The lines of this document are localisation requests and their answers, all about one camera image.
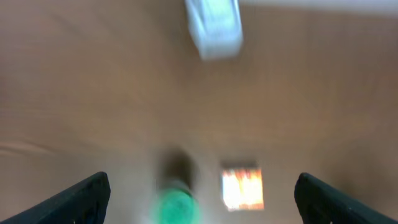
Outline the green lid jar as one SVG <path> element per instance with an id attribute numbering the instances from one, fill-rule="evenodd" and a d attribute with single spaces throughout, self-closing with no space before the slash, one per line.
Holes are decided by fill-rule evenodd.
<path id="1" fill-rule="evenodd" d="M 175 179 L 157 191 L 152 217 L 155 224 L 197 224 L 200 208 L 189 186 Z"/>

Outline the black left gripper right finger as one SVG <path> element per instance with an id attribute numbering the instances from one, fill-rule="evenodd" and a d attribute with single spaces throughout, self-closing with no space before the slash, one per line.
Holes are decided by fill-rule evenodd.
<path id="1" fill-rule="evenodd" d="M 303 224 L 397 224 L 306 172 L 298 177 L 294 198 Z"/>

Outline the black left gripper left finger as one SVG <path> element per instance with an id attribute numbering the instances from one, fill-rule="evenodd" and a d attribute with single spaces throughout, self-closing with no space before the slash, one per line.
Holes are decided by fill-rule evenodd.
<path id="1" fill-rule="evenodd" d="M 103 224 L 110 194 L 107 173 L 97 172 L 1 224 Z"/>

